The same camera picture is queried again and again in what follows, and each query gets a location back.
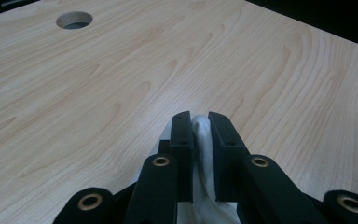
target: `circular hole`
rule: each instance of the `circular hole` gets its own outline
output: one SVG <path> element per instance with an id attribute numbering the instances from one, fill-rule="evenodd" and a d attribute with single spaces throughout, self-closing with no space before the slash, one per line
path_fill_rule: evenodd
<path id="1" fill-rule="evenodd" d="M 165 166 L 168 165 L 170 163 L 170 160 L 168 160 L 168 158 L 165 157 L 157 157 L 155 159 L 153 159 L 153 164 L 155 166 Z"/>
<path id="2" fill-rule="evenodd" d="M 96 197 L 89 197 L 83 201 L 83 204 L 86 206 L 90 206 L 97 202 L 98 202 L 98 199 Z"/>
<path id="3" fill-rule="evenodd" d="M 338 197 L 338 203 L 347 210 L 358 214 L 358 201 L 356 199 L 345 195 L 340 195 Z"/>
<path id="4" fill-rule="evenodd" d="M 98 207 L 103 202 L 103 197 L 100 194 L 92 193 L 80 199 L 77 207 L 83 211 L 89 211 Z"/>
<path id="5" fill-rule="evenodd" d="M 252 163 L 256 166 L 259 166 L 259 167 L 267 167 L 269 166 L 269 162 L 264 160 L 263 158 L 260 158 L 260 157 L 255 157 L 255 158 L 252 158 Z"/>
<path id="6" fill-rule="evenodd" d="M 57 19 L 57 25 L 67 30 L 80 29 L 88 26 L 91 22 L 92 16 L 81 11 L 67 12 Z"/>

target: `table surface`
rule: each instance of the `table surface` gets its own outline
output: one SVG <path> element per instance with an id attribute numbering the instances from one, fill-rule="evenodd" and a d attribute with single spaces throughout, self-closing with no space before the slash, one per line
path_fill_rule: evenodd
<path id="1" fill-rule="evenodd" d="M 92 24 L 59 28 L 69 11 Z M 319 200 L 358 193 L 357 44 L 241 0 L 45 0 L 0 15 L 0 223 L 123 189 L 186 110 Z"/>

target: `white fabric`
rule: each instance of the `white fabric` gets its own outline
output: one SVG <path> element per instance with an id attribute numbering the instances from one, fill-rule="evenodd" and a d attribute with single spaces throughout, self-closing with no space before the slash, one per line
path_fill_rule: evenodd
<path id="1" fill-rule="evenodd" d="M 235 224 L 240 223 L 236 212 L 236 203 L 218 203 L 215 201 L 213 174 L 213 144 L 211 122 L 204 115 L 192 119 L 199 151 L 196 152 L 193 167 L 193 203 L 178 203 L 178 224 Z M 168 122 L 159 140 L 168 140 L 172 123 Z M 158 143 L 150 155 L 158 152 Z M 133 178 L 137 181 L 139 173 Z"/>

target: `wood grain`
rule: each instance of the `wood grain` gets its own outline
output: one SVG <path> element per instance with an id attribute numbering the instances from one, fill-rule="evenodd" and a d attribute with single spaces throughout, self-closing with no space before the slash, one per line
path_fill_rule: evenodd
<path id="1" fill-rule="evenodd" d="M 92 24 L 59 28 L 69 11 Z M 358 193 L 358 45 L 241 0 L 45 0 L 0 15 L 0 223 L 123 189 L 185 110 L 317 199 Z"/>

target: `dark background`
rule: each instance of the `dark background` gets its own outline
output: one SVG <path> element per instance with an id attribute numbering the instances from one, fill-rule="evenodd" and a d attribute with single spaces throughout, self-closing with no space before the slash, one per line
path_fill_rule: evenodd
<path id="1" fill-rule="evenodd" d="M 36 1 L 0 0 L 0 13 Z M 248 0 L 248 2 L 358 43 L 358 1 Z"/>

